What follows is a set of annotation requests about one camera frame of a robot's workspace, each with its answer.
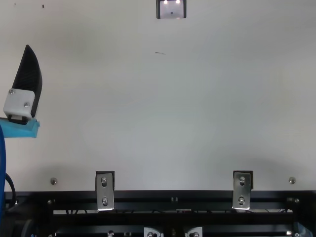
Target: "black metal frame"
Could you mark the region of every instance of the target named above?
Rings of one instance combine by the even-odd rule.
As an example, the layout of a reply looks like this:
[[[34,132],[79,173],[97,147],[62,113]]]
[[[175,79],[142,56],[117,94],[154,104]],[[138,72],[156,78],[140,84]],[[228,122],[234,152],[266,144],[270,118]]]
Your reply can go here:
[[[115,210],[88,214],[56,214],[59,210],[96,210],[96,193],[18,192],[17,204],[2,218],[1,236],[12,236],[10,226],[33,220],[39,237],[144,236],[144,226],[161,229],[164,236],[183,236],[188,227],[203,227],[203,236],[286,236],[302,233],[298,222],[315,233],[316,202],[312,191],[251,192],[251,209],[293,212],[238,213],[232,191],[114,191]],[[5,193],[9,203],[12,194]]]

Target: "bolt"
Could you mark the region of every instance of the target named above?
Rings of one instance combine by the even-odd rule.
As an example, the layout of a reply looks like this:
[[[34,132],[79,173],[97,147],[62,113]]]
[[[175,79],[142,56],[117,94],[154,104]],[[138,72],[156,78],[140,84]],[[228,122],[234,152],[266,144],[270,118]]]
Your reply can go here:
[[[245,199],[243,197],[240,197],[238,199],[239,205],[242,206],[245,203]]]
[[[102,183],[103,187],[106,187],[106,185],[107,185],[107,178],[106,177],[101,178],[101,183]]]
[[[103,204],[104,206],[107,206],[107,205],[108,205],[108,199],[107,199],[107,197],[102,198],[102,204]]]
[[[56,178],[51,178],[51,179],[50,179],[50,183],[51,183],[52,185],[56,185],[56,184],[57,184],[57,179],[56,179]]]
[[[295,177],[290,177],[290,178],[288,179],[288,182],[289,182],[290,184],[295,184],[295,182],[296,182]]]

